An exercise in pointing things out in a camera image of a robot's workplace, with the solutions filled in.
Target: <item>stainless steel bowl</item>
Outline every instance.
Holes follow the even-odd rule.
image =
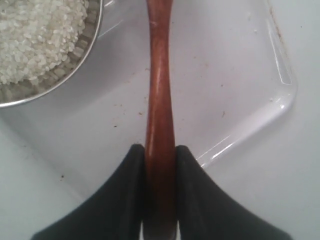
[[[104,9],[104,0],[89,0],[88,17],[85,29],[79,36],[73,52],[68,60],[39,77],[39,84],[32,85],[29,80],[19,83],[0,83],[0,108],[11,107],[30,102],[53,91],[81,67],[87,59],[99,33]]]

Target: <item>white surface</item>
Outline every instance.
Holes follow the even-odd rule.
[[[273,224],[282,227],[295,239],[316,240],[320,238],[320,231],[317,230],[317,222],[320,221],[320,193],[317,191],[317,182],[320,180],[318,177],[320,163],[317,161],[317,159],[320,159],[320,157],[317,157],[319,153],[317,141],[320,140],[317,126],[320,116],[317,108],[317,88],[320,86],[317,81],[317,74],[320,73],[318,69],[320,61],[317,59],[319,53],[319,51],[317,52],[317,44],[320,35],[313,29],[317,23],[320,24],[317,17],[320,5],[311,0],[305,1],[303,4],[293,0],[288,5],[288,1],[283,0],[274,1],[273,6],[273,11],[281,29],[282,39],[299,79],[300,87],[296,106],[276,124],[222,156],[207,170],[212,178],[236,200]],[[105,162],[99,156],[103,155],[106,146],[116,152],[124,150],[123,145],[119,146],[114,142],[115,139],[124,141],[124,144],[127,144],[128,147],[135,141],[143,141],[146,104],[144,103],[145,95],[141,95],[140,92],[148,92],[147,84],[144,82],[145,80],[148,81],[148,72],[145,71],[148,60],[144,58],[143,54],[139,53],[147,43],[141,40],[140,34],[143,33],[136,33],[134,26],[145,24],[145,22],[132,21],[124,31],[124,35],[114,34],[113,39],[109,40],[111,44],[122,41],[129,47],[126,49],[112,48],[112,61],[103,69],[105,73],[109,74],[110,81],[108,83],[92,80],[92,87],[88,89],[82,87],[86,82],[80,81],[73,84],[73,86],[78,87],[72,89],[72,97],[70,97],[70,87],[66,85],[59,89],[59,92],[54,92],[47,98],[41,99],[46,108],[38,107],[41,106],[41,101],[35,101],[22,108],[0,112],[6,124],[24,138],[24,140],[18,140],[18,137],[10,130],[1,132],[1,149],[6,150],[1,151],[1,173],[6,171],[6,175],[1,174],[1,190],[2,188],[5,189],[4,194],[7,194],[7,198],[4,202],[8,203],[4,205],[1,197],[1,216],[8,214],[8,211],[9,214],[21,211],[21,215],[26,214],[29,218],[31,216],[31,218],[36,219],[39,214],[32,209],[39,205],[42,216],[45,218],[45,220],[39,219],[39,221],[37,219],[35,222],[23,221],[23,216],[19,221],[14,221],[14,218],[6,220],[6,225],[0,225],[5,226],[7,230],[0,231],[1,239],[22,239],[22,236],[29,236],[36,229],[40,229],[54,219],[58,219],[59,215],[63,215],[67,209],[72,209],[79,204],[80,199],[91,194],[96,186],[105,180],[105,176],[114,170],[123,157],[108,155],[114,160],[114,162],[108,163],[108,167],[105,166],[98,170],[92,168],[92,166],[98,166],[97,164]],[[129,41],[128,36],[130,35],[134,35],[136,38]],[[127,58],[117,58],[116,53],[118,52],[125,53]],[[119,63],[131,64],[132,67],[120,69]],[[172,79],[179,79],[181,72],[175,73],[172,69],[172,74]],[[121,81],[116,82],[114,80],[116,77]],[[125,84],[124,82],[129,77],[131,83]],[[108,87],[108,95],[105,95],[103,90],[106,87]],[[108,102],[110,96],[120,95],[123,90],[130,91],[130,97],[122,95],[121,102]],[[179,99],[174,98],[173,101],[177,104]],[[89,103],[100,105],[100,109],[104,109],[105,112],[96,112]],[[112,114],[115,114],[115,117],[112,120],[114,122],[112,126],[106,125],[105,128],[101,129],[97,123],[100,125],[105,123],[105,119],[101,116],[108,113],[108,108],[113,109]],[[21,109],[33,109],[32,113],[40,117],[41,121],[34,125],[33,115],[31,116],[28,111],[22,111]],[[88,128],[88,125],[83,125],[80,132],[75,131],[79,127],[77,126],[77,117],[83,113],[85,113],[86,119],[82,121],[94,121],[96,124],[90,125],[90,128]],[[130,118],[129,120],[120,117],[124,113],[127,118]],[[19,120],[15,119],[24,119],[24,127]],[[64,125],[64,121],[72,122],[74,125]],[[1,129],[5,129],[5,125],[2,122],[1,124]],[[136,134],[128,131],[133,126]],[[61,137],[61,142],[53,142],[46,137],[46,134],[52,130],[54,130],[55,136]],[[183,133],[179,129],[176,130],[177,136]],[[185,138],[195,137],[192,132],[188,134],[189,136],[187,135]],[[106,135],[109,137],[109,141],[104,138]],[[37,140],[34,136],[42,136],[43,138]],[[75,152],[74,148],[78,144],[75,144],[72,141],[73,139],[77,139],[77,143],[84,149],[88,140],[93,141],[97,144],[96,149]],[[23,150],[24,141],[28,143],[25,151]],[[37,149],[41,157],[44,157],[44,153],[49,153],[45,157],[51,160],[46,159],[45,162],[39,160],[38,162],[41,163],[32,164],[34,163],[33,159],[39,158],[37,156],[31,157],[30,153],[36,154],[29,150],[29,145]],[[81,166],[75,170],[67,164],[63,165],[64,161],[57,164],[62,153],[68,154],[66,160],[83,159],[79,161]],[[29,160],[25,161],[25,156],[30,156]],[[17,178],[17,175],[23,176],[19,172],[21,168],[26,170],[28,174],[26,174],[26,177]],[[65,175],[65,179],[60,181],[62,174]],[[92,175],[97,176],[97,178],[90,179]],[[5,178],[2,176],[11,176],[11,178],[8,178],[8,182],[4,182]],[[70,194],[69,186],[72,186],[72,189],[75,189],[79,196],[75,193]],[[26,198],[25,203],[29,206],[29,211],[25,210],[23,205],[18,202],[19,199],[24,199],[26,192],[33,192],[38,196],[32,199],[29,194]],[[17,231],[17,226],[21,226],[20,231]]]

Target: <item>wooden handle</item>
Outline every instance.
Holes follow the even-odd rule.
[[[173,0],[147,0],[150,26],[150,92],[145,144],[148,212],[145,240],[176,238],[175,135],[170,96],[169,28]]]

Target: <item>clear glass tray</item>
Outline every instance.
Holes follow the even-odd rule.
[[[0,159],[7,173],[0,191],[11,196],[0,198],[0,239],[26,239],[61,218],[108,179],[131,144],[145,141],[147,6],[105,6],[100,37],[78,73],[39,100],[0,111],[2,134],[15,136],[8,144],[19,152]],[[170,37],[176,144],[203,167],[292,105],[297,82],[267,3],[174,0]]]

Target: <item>wooden spoon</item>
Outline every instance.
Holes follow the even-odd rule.
[[[170,96],[169,29],[173,0],[147,0],[150,27],[150,90],[145,144],[147,205],[145,240],[176,238],[175,135]]]

